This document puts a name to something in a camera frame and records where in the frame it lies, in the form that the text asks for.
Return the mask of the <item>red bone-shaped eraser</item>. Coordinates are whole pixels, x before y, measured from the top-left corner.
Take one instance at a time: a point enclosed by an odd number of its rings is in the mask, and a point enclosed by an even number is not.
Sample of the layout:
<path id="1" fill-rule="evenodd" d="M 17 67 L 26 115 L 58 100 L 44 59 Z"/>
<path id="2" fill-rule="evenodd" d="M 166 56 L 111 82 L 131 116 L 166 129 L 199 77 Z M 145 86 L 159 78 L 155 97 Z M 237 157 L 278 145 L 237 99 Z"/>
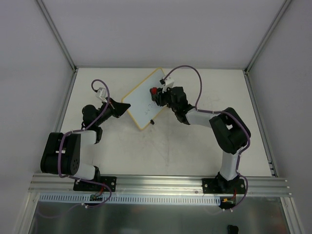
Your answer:
<path id="1" fill-rule="evenodd" d="M 157 88 L 156 87 L 151 88 L 150 89 L 150 93 L 151 93 L 152 96 L 156 95 L 157 94 Z"/>

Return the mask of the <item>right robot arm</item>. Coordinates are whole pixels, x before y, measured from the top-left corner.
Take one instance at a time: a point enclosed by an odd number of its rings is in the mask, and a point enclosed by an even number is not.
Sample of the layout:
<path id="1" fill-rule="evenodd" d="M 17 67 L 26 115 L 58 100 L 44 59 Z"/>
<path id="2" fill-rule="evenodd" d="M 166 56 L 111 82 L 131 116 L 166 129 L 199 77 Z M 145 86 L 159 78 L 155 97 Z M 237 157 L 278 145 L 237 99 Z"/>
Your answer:
<path id="1" fill-rule="evenodd" d="M 192 106 L 182 87 L 150 89 L 151 99 L 158 106 L 167 106 L 180 123 L 211 128 L 222 150 L 220 171 L 208 187 L 217 193 L 229 193 L 239 181 L 239 157 L 250 145 L 251 132 L 237 112 L 228 107 L 221 112 L 197 110 Z"/>

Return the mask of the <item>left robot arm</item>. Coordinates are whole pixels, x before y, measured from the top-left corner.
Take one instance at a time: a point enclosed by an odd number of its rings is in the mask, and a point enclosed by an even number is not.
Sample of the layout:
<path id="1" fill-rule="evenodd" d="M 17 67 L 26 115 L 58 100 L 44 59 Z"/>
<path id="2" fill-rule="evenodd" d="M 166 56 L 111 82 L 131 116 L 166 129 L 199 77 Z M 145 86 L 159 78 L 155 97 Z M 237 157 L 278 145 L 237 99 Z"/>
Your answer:
<path id="1" fill-rule="evenodd" d="M 111 97 L 106 98 L 100 108 L 91 104 L 83 107 L 80 130 L 49 134 L 40 162 L 41 171 L 84 179 L 90 190 L 99 189 L 102 179 L 97 175 L 98 167 L 80 161 L 81 149 L 98 144 L 103 134 L 101 124 L 110 117 L 121 117 L 130 107 L 129 103 L 116 102 Z"/>

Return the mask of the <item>yellow framed whiteboard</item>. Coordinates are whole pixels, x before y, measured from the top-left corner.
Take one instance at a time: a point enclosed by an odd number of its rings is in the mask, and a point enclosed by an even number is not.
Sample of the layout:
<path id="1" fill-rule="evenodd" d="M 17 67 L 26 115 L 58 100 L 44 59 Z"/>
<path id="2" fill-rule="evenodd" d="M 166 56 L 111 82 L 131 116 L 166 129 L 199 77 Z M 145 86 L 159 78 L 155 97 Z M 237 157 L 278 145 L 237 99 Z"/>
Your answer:
<path id="1" fill-rule="evenodd" d="M 162 68 L 155 69 L 121 100 L 131 105 L 127 112 L 140 130 L 144 130 L 164 108 L 157 106 L 150 94 L 151 88 L 160 87 L 159 80 L 164 75 Z"/>

